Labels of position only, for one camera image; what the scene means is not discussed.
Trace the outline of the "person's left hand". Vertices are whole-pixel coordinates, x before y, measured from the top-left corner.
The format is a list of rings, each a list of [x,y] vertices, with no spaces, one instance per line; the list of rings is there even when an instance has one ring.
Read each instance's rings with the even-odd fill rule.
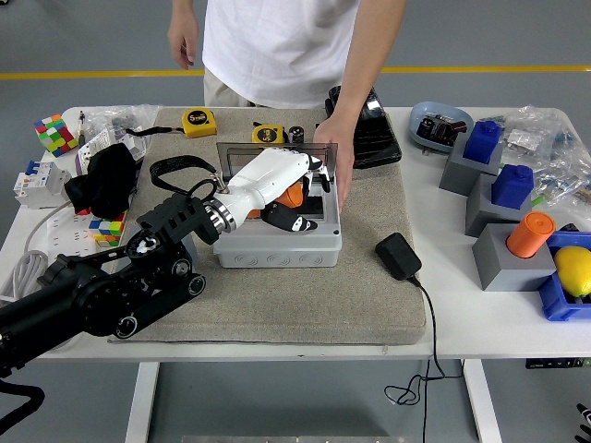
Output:
[[[337,145],[335,177],[339,211],[342,211],[353,183],[354,170],[354,133],[357,117],[334,111],[315,130],[315,143],[333,143]]]

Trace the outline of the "robot right hand black fingers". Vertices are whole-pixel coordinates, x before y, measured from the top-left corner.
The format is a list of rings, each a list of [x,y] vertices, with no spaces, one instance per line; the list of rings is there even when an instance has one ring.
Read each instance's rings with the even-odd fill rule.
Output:
[[[586,406],[584,406],[582,403],[577,403],[576,409],[579,412],[579,414],[581,414],[581,416],[583,417],[585,423],[583,425],[580,425],[580,430],[583,432],[583,435],[582,436],[575,435],[574,439],[578,443],[590,443],[590,437],[591,437],[591,429],[590,429],[591,412],[590,412],[590,409],[587,408]]]

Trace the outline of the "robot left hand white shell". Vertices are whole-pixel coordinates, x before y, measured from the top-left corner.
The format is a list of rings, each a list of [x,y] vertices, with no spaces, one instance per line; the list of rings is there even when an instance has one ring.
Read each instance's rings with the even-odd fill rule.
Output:
[[[328,169],[322,160],[307,153],[267,148],[230,179],[224,191],[214,193],[207,211],[219,232],[240,227],[252,210],[264,210],[291,185],[317,173],[322,188],[331,190]]]

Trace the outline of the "person's right hand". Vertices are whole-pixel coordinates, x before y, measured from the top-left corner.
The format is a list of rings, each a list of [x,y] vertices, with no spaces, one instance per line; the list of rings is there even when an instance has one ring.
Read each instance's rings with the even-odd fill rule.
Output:
[[[167,33],[171,56],[182,69],[188,70],[195,63],[198,35],[196,20],[185,17],[171,19]]]

